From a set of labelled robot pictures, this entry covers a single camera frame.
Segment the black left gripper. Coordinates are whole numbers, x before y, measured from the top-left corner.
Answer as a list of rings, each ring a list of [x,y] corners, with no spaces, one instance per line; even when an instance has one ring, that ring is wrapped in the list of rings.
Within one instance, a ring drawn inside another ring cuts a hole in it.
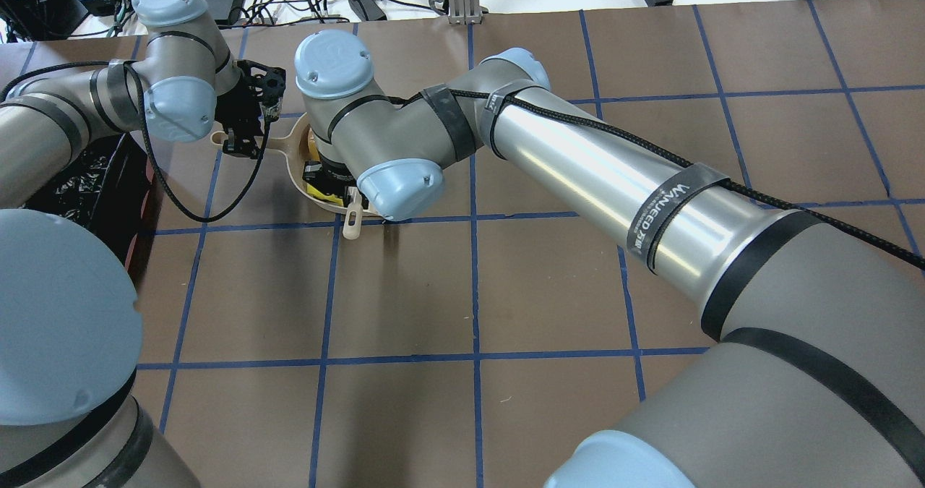
[[[286,92],[286,69],[250,60],[234,62],[238,80],[219,95],[215,119],[224,133],[221,150],[235,158],[258,159],[264,152],[269,126],[280,119]]]

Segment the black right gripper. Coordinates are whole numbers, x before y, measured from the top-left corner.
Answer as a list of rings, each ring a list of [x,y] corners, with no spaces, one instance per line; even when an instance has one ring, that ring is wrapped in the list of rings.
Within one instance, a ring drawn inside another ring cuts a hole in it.
[[[324,204],[323,202],[310,198],[305,192],[304,182],[310,182],[310,184],[342,184],[347,188],[357,187],[359,189],[356,180],[353,177],[347,175],[347,173],[340,172],[340,168],[334,168],[334,166],[327,165],[327,162],[324,162],[323,160],[307,160],[307,162],[304,162],[303,164],[303,192],[311,201],[314,201],[315,204],[318,204],[321,208],[327,210],[345,210],[345,208],[334,207],[334,205]],[[364,195],[363,208],[364,210],[369,210],[370,208],[370,202]]]

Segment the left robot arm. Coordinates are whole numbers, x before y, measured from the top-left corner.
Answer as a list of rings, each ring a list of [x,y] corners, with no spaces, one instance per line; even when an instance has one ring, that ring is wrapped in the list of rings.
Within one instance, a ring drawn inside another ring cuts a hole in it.
[[[26,207],[103,137],[204,139],[261,162],[285,73],[229,50],[205,0],[132,0],[142,60],[46,67],[2,90],[2,485],[198,487],[133,395],[143,344],[122,257],[82,224]]]

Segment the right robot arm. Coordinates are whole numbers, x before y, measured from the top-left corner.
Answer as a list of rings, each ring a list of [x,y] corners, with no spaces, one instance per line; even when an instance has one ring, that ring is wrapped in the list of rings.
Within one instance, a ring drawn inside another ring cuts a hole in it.
[[[522,48],[403,102],[347,31],[307,36],[294,67],[322,162],[384,219],[486,147],[697,303],[714,346],[546,486],[923,485],[923,290],[885,259],[919,255],[598,121]]]

